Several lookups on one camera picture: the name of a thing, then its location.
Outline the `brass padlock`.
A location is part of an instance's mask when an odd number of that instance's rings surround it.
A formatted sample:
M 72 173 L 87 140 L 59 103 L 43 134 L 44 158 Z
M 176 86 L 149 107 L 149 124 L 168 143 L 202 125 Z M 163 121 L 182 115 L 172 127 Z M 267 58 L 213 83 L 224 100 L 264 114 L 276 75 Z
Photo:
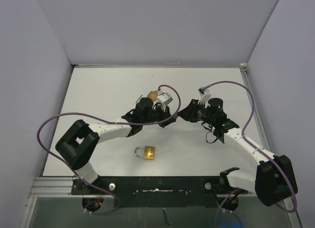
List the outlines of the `brass padlock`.
M 138 154 L 138 151 L 140 149 L 143 149 L 143 154 Z M 154 146 L 139 146 L 137 148 L 135 148 L 134 150 L 134 154 L 136 157 L 138 158 L 142 158 L 145 160 L 153 160 L 155 157 L 155 147 Z
M 136 100 L 137 103 L 157 103 L 158 93 L 157 91 L 150 91 L 148 94 L 141 94 Z

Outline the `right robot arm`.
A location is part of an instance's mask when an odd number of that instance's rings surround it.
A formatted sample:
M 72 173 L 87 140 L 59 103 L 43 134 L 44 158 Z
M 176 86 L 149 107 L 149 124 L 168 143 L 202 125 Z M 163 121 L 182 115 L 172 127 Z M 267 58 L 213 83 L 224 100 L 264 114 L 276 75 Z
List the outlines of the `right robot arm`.
M 274 205 L 298 192 L 290 159 L 277 156 L 260 147 L 242 133 L 242 129 L 223 111 L 223 101 L 212 98 L 208 105 L 193 99 L 177 114 L 183 120 L 208 125 L 209 131 L 223 144 L 241 155 L 255 170 L 254 174 L 238 167 L 220 173 L 219 187 L 225 193 L 239 188 L 255 193 L 266 206 Z

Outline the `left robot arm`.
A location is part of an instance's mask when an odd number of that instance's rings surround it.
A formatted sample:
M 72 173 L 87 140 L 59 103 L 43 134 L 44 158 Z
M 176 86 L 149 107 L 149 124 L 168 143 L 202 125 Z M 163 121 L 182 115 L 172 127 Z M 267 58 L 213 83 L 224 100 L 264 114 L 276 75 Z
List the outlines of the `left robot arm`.
M 175 122 L 168 104 L 168 93 L 154 99 L 141 98 L 135 108 L 114 121 L 113 124 L 88 124 L 77 120 L 56 143 L 56 150 L 79 177 L 84 179 L 83 189 L 95 194 L 100 188 L 99 175 L 90 163 L 97 144 L 118 137 L 131 137 L 143 129 L 143 124 L 159 122 L 160 127 Z

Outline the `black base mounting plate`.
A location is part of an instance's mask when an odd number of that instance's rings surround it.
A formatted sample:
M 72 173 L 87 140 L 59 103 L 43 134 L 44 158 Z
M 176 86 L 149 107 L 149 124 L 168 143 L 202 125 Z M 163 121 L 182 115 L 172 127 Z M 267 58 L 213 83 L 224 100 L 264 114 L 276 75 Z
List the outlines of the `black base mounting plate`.
M 100 176 L 90 186 L 74 179 L 71 188 L 92 211 L 106 198 L 114 199 L 118 208 L 216 208 L 220 196 L 232 191 L 219 176 Z

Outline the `aluminium right rail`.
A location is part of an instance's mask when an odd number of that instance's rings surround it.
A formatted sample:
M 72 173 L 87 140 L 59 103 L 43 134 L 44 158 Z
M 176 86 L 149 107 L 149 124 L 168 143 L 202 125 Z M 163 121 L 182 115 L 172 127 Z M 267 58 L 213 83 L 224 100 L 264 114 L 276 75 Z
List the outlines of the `aluminium right rail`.
M 268 140 L 268 137 L 267 137 L 267 134 L 266 134 L 266 131 L 265 131 L 265 127 L 264 127 L 264 124 L 263 124 L 263 121 L 262 121 L 262 118 L 261 118 L 261 115 L 260 115 L 260 112 L 259 112 L 259 109 L 258 109 L 258 105 L 257 105 L 256 99 L 254 97 L 253 90 L 252 90 L 252 87 L 251 87 L 251 84 L 250 84 L 250 80 L 249 80 L 249 77 L 248 77 L 247 63 L 241 63 L 239 68 L 240 68 L 240 72 L 241 72 L 241 75 L 242 75 L 242 78 L 243 78 L 244 85 L 249 89 L 249 91 L 251 92 L 251 94 L 253 96 L 253 99 L 254 99 L 254 107 L 253 107 L 254 114 L 253 114 L 253 118 L 254 118 L 254 121 L 255 121 L 257 130 L 258 130 L 258 134 L 259 134 L 259 138 L 260 138 L 261 144 L 264 146 L 264 148 L 266 150 L 271 151 L 269 140 Z

